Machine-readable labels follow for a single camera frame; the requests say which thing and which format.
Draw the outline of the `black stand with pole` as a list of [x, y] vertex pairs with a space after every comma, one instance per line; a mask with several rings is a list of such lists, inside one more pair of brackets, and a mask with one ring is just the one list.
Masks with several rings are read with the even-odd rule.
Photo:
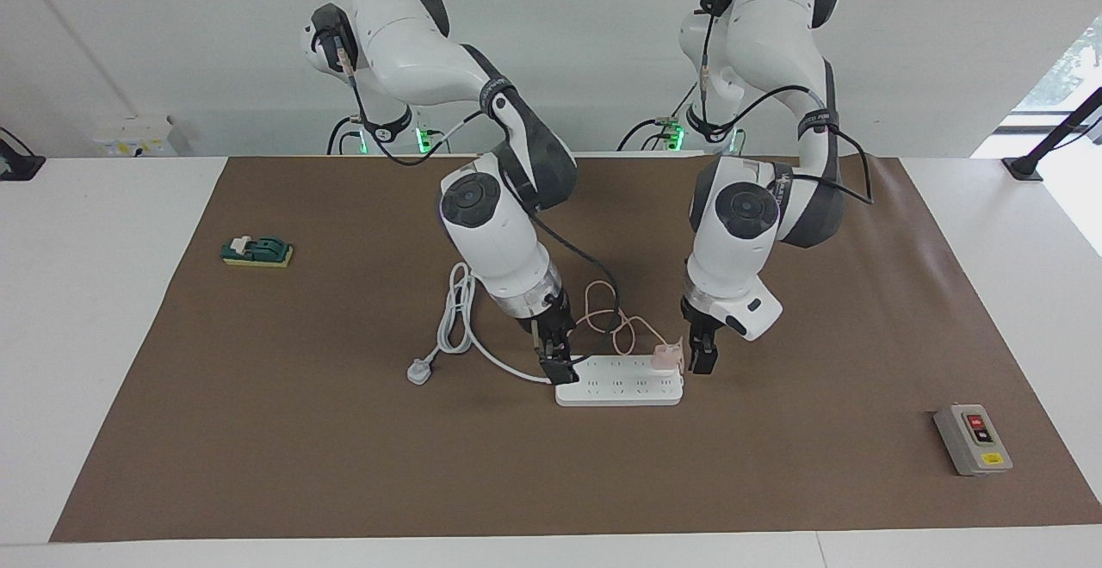
[[1098, 112], [1100, 108], [1102, 108], [1102, 86], [1099, 86], [1085, 98], [1085, 101], [1082, 101], [1072, 112], [1068, 114], [1062, 122], [1055, 126], [1050, 130], [1050, 133], [1047, 133], [1039, 141], [1039, 144], [1035, 144], [1027, 156], [1004, 157], [1002, 160], [1003, 165], [1007, 168], [1009, 175], [1014, 176], [1015, 180], [1042, 182], [1042, 176], [1037, 172], [1042, 157], [1048, 156], [1048, 153], [1065, 144], [1072, 144], [1074, 140], [1068, 140], [1068, 137], [1077, 133], [1081, 124], [1091, 117], [1092, 114]]

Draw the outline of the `brown table mat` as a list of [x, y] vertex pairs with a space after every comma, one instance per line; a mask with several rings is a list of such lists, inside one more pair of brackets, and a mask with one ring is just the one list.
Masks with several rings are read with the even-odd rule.
[[[896, 160], [830, 242], [771, 253], [784, 315], [719, 332], [676, 406], [566, 408], [436, 340], [458, 159], [236, 157], [53, 531], [55, 542], [1027, 528], [1102, 522]], [[237, 236], [285, 269], [227, 265]], [[1014, 462], [957, 474], [932, 420], [983, 404]]]

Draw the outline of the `grey push-button switch box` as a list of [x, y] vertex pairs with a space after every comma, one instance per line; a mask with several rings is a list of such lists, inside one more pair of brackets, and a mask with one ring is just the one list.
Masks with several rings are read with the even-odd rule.
[[1014, 469], [983, 404], [948, 404], [933, 412], [932, 420], [957, 474], [992, 475]]

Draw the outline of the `white power strip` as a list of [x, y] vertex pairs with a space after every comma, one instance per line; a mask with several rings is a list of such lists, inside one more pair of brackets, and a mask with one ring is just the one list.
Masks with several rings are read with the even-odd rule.
[[657, 367], [650, 355], [594, 355], [573, 368], [579, 381], [554, 387], [560, 406], [673, 406], [684, 396], [680, 369]]

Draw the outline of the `bright window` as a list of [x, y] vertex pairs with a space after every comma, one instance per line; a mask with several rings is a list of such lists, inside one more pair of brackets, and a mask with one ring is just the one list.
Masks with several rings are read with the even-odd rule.
[[1046, 133], [1102, 87], [1102, 14], [1085, 26], [1030, 92], [1000, 122], [997, 133]]

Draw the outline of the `green knife switch yellow base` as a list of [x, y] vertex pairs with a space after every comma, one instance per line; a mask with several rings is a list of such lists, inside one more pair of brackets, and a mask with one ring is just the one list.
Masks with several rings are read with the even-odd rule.
[[229, 239], [220, 248], [220, 260], [233, 266], [285, 269], [293, 257], [291, 243], [271, 236], [244, 235]]

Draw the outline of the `white wall socket box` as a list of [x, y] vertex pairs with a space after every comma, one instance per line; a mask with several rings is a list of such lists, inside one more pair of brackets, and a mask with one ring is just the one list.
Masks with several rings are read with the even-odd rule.
[[94, 128], [91, 139], [105, 157], [180, 157], [190, 144], [169, 116], [137, 116]]

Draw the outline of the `black clamp mount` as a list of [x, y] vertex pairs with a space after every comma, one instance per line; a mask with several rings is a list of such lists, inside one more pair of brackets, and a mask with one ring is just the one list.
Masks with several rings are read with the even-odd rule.
[[30, 181], [45, 164], [46, 157], [37, 156], [25, 142], [6, 127], [0, 126], [0, 181]]

